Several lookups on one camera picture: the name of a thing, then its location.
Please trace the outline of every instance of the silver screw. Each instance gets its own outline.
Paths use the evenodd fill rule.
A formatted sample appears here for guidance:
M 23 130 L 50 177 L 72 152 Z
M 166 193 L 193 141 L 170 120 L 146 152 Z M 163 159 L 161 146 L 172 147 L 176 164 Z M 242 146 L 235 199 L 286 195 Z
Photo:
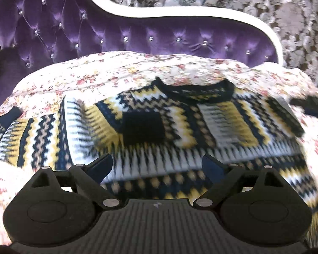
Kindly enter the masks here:
M 120 201 L 115 198 L 108 198 L 102 202 L 102 204 L 107 207 L 114 207 L 119 205 L 119 203 Z
M 211 201 L 208 198 L 200 198 L 197 200 L 196 204 L 201 206 L 201 207 L 208 207 L 208 206 L 211 206 L 213 204 L 213 201 Z

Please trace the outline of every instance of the purple fabric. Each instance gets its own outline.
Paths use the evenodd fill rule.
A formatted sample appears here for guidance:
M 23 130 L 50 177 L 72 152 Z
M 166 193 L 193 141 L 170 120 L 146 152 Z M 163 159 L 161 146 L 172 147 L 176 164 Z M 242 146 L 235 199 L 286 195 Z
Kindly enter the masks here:
M 246 23 L 214 17 L 126 18 L 91 0 L 0 0 L 0 46 L 17 49 L 21 68 L 19 75 L 11 70 L 12 79 L 0 78 L 0 104 L 25 75 L 103 51 L 184 53 L 235 59 L 250 67 L 277 62 L 269 38 Z

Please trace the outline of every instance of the knit sweater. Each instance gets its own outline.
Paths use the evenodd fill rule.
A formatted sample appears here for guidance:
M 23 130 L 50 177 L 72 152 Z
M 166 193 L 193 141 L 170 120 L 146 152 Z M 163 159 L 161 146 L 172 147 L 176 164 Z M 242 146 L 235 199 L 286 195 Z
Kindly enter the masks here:
M 312 209 L 314 242 L 318 192 L 296 141 L 301 132 L 277 100 L 228 80 L 169 86 L 156 79 L 90 107 L 65 97 L 54 114 L 17 119 L 9 112 L 0 117 L 0 160 L 65 170 L 110 153 L 103 186 L 121 199 L 199 197 L 211 186 L 201 171 L 206 153 L 252 170 L 272 165 Z

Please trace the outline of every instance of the purple velvet upholstery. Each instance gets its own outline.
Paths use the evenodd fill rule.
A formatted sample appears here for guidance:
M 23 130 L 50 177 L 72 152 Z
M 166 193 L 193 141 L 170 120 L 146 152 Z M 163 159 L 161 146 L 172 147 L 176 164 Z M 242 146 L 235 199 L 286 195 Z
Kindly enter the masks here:
M 248 66 L 277 62 L 269 38 L 246 23 L 214 17 L 126 18 L 91 0 L 0 0 L 0 46 L 14 46 L 19 54 L 17 69 L 0 77 L 0 104 L 27 74 L 102 51 L 184 53 Z

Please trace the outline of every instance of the bedspread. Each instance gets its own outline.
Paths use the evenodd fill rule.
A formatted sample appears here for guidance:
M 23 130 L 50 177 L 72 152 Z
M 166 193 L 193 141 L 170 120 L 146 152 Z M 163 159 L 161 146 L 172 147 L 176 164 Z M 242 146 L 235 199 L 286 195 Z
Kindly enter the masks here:
M 54 113 L 65 95 L 92 105 L 122 91 L 148 85 L 156 76 L 172 85 L 214 84 L 227 78 L 239 88 L 273 97 L 318 96 L 318 89 L 306 74 L 274 63 L 248 68 L 232 60 L 118 51 L 58 63 L 30 74 L 0 106 L 0 115 L 12 106 L 22 110 L 22 118 Z M 304 115 L 299 108 L 292 109 L 305 130 L 298 142 L 318 187 L 318 119 Z M 10 243 L 2 223 L 3 211 L 35 171 L 0 161 L 0 244 Z

